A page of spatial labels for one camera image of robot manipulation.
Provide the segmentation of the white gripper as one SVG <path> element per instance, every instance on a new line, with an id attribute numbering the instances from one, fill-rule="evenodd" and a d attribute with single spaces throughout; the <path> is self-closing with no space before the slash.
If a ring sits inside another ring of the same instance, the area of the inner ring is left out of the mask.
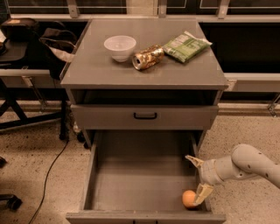
<path id="1" fill-rule="evenodd" d="M 205 184 L 199 184 L 196 190 L 193 204 L 198 206 L 204 202 L 204 200 L 212 193 L 214 190 L 214 185 L 219 185 L 223 183 L 223 180 L 219 177 L 215 169 L 215 159 L 210 159 L 203 161 L 197 157 L 190 155 L 185 156 L 192 164 L 199 168 L 199 175 Z"/>

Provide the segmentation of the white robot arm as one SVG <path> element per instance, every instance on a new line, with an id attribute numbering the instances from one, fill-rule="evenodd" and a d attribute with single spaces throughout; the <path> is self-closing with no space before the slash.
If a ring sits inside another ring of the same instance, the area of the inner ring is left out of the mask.
<path id="1" fill-rule="evenodd" d="M 236 145 L 229 156 L 201 160 L 185 156 L 198 169 L 200 183 L 194 197 L 194 206 L 200 205 L 214 190 L 214 186 L 229 179 L 244 180 L 256 176 L 280 188 L 280 164 L 248 144 Z"/>

